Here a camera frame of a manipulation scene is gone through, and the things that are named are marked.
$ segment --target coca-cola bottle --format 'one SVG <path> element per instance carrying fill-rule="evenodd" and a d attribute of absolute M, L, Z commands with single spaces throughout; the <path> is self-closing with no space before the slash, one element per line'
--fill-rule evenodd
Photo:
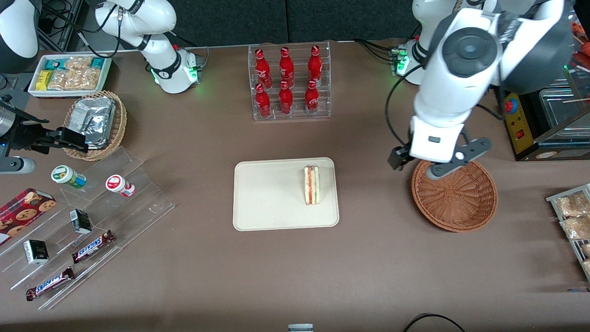
<path fill-rule="evenodd" d="M 268 90 L 273 86 L 273 79 L 270 77 L 270 66 L 264 58 L 264 52 L 259 48 L 254 51 L 256 56 L 256 75 L 258 80 L 264 86 L 264 90 Z"/>
<path fill-rule="evenodd" d="M 293 112 L 293 92 L 289 89 L 289 83 L 281 81 L 281 90 L 278 93 L 278 99 L 281 102 L 281 112 L 289 115 Z"/>
<path fill-rule="evenodd" d="M 320 58 L 320 47 L 312 46 L 312 57 L 307 62 L 309 79 L 316 81 L 316 87 L 322 85 L 322 58 Z"/>
<path fill-rule="evenodd" d="M 258 106 L 258 112 L 263 118 L 270 117 L 270 98 L 264 91 L 264 86 L 261 83 L 256 83 L 256 106 Z"/>
<path fill-rule="evenodd" d="M 309 80 L 307 83 L 307 91 L 305 91 L 305 112 L 308 115 L 317 114 L 317 102 L 320 99 L 320 94 L 316 89 L 316 81 Z"/>
<path fill-rule="evenodd" d="M 295 85 L 295 67 L 287 47 L 281 48 L 281 61 L 279 61 L 278 67 L 281 69 L 281 79 L 287 81 L 289 88 L 293 87 Z"/>

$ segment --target small black box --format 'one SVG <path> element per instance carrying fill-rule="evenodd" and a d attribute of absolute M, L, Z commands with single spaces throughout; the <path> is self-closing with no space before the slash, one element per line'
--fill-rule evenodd
<path fill-rule="evenodd" d="M 88 213 L 79 209 L 72 210 L 70 211 L 70 221 L 72 222 L 74 232 L 81 234 L 92 232 L 92 224 L 90 223 L 90 218 L 88 218 Z"/>
<path fill-rule="evenodd" d="M 23 242 L 25 256 L 29 264 L 43 264 L 49 261 L 47 246 L 45 242 L 39 240 L 29 240 Z"/>

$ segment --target red box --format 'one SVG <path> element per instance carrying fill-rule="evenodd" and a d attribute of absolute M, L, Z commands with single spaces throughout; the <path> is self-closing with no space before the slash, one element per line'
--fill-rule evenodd
<path fill-rule="evenodd" d="M 28 188 L 0 207 L 0 245 L 17 235 L 57 203 L 52 195 Z"/>

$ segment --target yellow panel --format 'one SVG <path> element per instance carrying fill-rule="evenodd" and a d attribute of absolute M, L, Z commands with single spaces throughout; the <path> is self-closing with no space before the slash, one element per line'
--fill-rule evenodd
<path fill-rule="evenodd" d="M 514 113 L 506 113 L 506 126 L 508 127 L 508 133 L 512 140 L 512 146 L 517 154 L 523 152 L 534 143 L 533 135 L 530 132 L 529 124 L 526 122 L 525 113 L 520 105 L 520 99 L 515 93 L 511 93 L 506 97 L 504 103 L 513 99 L 516 101 L 517 109 Z M 522 133 L 522 137 L 518 137 L 518 132 Z"/>

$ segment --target brown tabletop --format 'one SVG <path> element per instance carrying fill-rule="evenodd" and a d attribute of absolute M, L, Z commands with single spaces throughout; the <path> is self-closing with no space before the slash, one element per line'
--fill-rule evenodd
<path fill-rule="evenodd" d="M 331 45 L 332 117 L 321 122 L 254 123 L 247 47 L 211 50 L 203 83 L 179 95 L 154 84 L 141 54 L 115 57 L 106 89 L 127 107 L 123 145 L 177 207 L 50 311 L 0 274 L 0 330 L 286 331 L 309 322 L 318 332 L 401 331 L 424 312 L 467 331 L 587 329 L 590 294 L 566 292 L 587 284 L 544 198 L 590 182 L 588 163 L 514 162 L 504 125 L 474 109 L 467 128 L 494 145 L 479 161 L 496 182 L 498 211 L 476 232 L 443 231 L 412 201 L 414 164 L 397 172 L 386 161 L 397 146 L 383 111 L 389 66 L 355 43 Z M 416 91 L 404 83 L 392 99 L 401 133 Z M 72 102 L 32 97 L 27 111 L 56 128 Z M 91 165 L 59 150 L 12 154 L 38 169 L 2 176 L 2 203 L 27 187 L 57 191 L 49 174 L 58 164 Z M 236 231 L 235 165 L 307 157 L 334 160 L 340 222 Z M 453 331 L 435 319 L 415 330 Z"/>

